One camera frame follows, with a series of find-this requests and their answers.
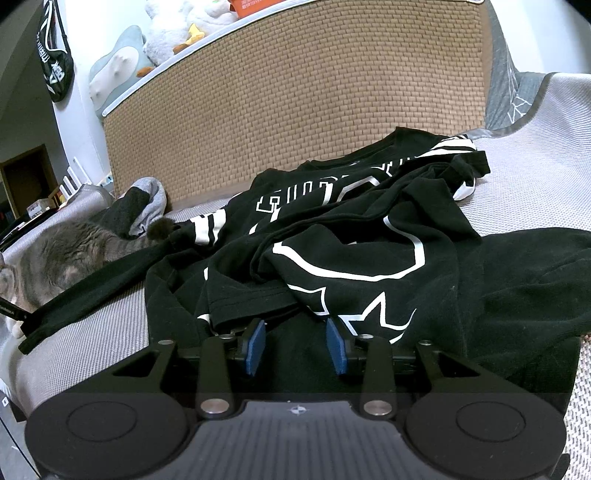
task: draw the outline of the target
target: orange box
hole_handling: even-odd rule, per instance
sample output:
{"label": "orange box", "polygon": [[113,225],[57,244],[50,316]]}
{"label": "orange box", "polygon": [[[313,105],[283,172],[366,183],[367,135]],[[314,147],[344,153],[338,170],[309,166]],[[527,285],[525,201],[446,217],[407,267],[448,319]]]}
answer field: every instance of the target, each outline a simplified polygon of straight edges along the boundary
{"label": "orange box", "polygon": [[271,5],[280,4],[283,0],[230,0],[238,17],[244,18],[252,15],[263,8]]}

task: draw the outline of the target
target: small box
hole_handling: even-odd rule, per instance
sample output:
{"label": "small box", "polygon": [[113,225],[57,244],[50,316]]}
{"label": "small box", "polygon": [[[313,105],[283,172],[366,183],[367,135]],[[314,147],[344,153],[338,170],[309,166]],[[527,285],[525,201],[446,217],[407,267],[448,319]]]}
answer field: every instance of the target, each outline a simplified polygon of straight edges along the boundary
{"label": "small box", "polygon": [[271,5],[280,4],[283,0],[230,0],[238,17],[244,18]]}
{"label": "small box", "polygon": [[32,205],[29,205],[27,207],[27,213],[29,214],[29,218],[32,219],[32,218],[36,217],[37,215],[40,215],[43,212],[45,212],[46,210],[49,210],[51,208],[55,208],[55,205],[53,205],[52,200],[41,199],[41,200],[37,200]]}

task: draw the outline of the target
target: black circular joint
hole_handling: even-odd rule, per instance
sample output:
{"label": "black circular joint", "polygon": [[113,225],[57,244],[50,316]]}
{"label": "black circular joint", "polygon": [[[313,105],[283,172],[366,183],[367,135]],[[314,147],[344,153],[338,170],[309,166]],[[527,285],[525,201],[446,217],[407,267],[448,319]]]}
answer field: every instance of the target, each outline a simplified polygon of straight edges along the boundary
{"label": "black circular joint", "polygon": [[188,432],[183,408],[164,393],[62,393],[27,420],[40,465],[63,478],[117,480],[149,473]]}
{"label": "black circular joint", "polygon": [[429,393],[405,429],[428,463],[474,480],[518,480],[552,468],[562,454],[562,416],[529,393]]}

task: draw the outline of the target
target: cat's tail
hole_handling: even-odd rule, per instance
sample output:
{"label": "cat's tail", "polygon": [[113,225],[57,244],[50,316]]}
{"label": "cat's tail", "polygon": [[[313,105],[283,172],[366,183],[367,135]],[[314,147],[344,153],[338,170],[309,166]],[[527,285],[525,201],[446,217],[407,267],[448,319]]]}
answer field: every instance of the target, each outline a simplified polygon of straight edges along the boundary
{"label": "cat's tail", "polygon": [[159,244],[166,240],[176,228],[178,226],[173,220],[162,217],[149,225],[146,235],[142,235],[135,240],[123,240],[114,236],[110,239],[105,260],[112,262],[143,248]]}

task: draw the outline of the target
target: blue gripper pad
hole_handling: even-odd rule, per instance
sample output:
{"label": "blue gripper pad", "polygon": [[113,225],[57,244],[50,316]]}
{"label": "blue gripper pad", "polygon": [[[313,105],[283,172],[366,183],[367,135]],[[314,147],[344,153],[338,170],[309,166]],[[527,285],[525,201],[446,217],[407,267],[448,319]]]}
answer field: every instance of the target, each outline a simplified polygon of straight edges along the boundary
{"label": "blue gripper pad", "polygon": [[345,343],[332,319],[326,321],[326,346],[337,375],[347,373],[347,356],[345,355]]}
{"label": "blue gripper pad", "polygon": [[246,354],[246,374],[254,377],[256,369],[261,362],[263,351],[265,351],[265,340],[267,332],[265,322],[261,320],[248,341],[248,353]]}

